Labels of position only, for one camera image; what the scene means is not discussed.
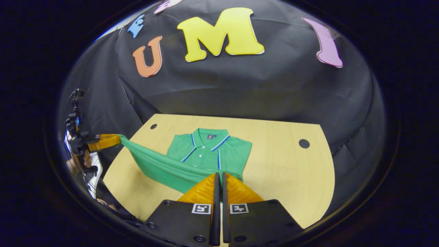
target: green polo shirt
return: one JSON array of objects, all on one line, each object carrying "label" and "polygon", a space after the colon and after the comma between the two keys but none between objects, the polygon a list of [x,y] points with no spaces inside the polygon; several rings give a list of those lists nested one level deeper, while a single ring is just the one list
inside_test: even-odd
[{"label": "green polo shirt", "polygon": [[196,129],[175,135],[166,156],[199,168],[218,169],[242,176],[252,143],[232,137],[227,130]]}]

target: yellow letter m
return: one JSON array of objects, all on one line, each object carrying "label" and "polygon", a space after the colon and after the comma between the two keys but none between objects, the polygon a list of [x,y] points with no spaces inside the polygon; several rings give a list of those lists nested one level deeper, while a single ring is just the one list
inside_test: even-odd
[{"label": "yellow letter m", "polygon": [[264,46],[256,40],[249,8],[230,8],[219,15],[215,26],[210,25],[199,17],[193,17],[181,22],[177,28],[183,30],[187,45],[186,61],[193,62],[206,58],[206,51],[200,48],[201,41],[215,56],[223,47],[226,34],[229,45],[226,52],[230,55],[262,54]]}]

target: wooden table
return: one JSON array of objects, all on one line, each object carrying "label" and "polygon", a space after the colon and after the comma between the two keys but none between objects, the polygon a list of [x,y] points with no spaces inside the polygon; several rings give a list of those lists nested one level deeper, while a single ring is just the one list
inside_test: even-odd
[{"label": "wooden table", "polygon": [[[227,129],[230,136],[252,142],[244,183],[265,200],[278,199],[302,228],[322,218],[332,199],[335,175],[320,125],[155,114],[131,141],[166,154],[175,134],[189,134],[197,128]],[[309,141],[309,148],[300,147],[301,139]],[[145,176],[127,148],[115,158],[104,182],[114,197],[143,221],[161,201],[182,196]]]}]

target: polo shirt collar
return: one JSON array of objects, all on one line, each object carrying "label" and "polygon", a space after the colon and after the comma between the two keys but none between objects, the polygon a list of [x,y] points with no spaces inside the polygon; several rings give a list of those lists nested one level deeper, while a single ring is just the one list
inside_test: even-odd
[{"label": "polo shirt collar", "polygon": [[[203,138],[200,137],[200,132],[207,132],[209,134],[215,134],[216,137],[209,142],[208,144],[204,144]],[[227,130],[209,130],[209,129],[196,129],[192,134],[192,144],[194,147],[198,148],[201,146],[205,146],[211,151],[217,150],[229,137],[229,132]]]}]

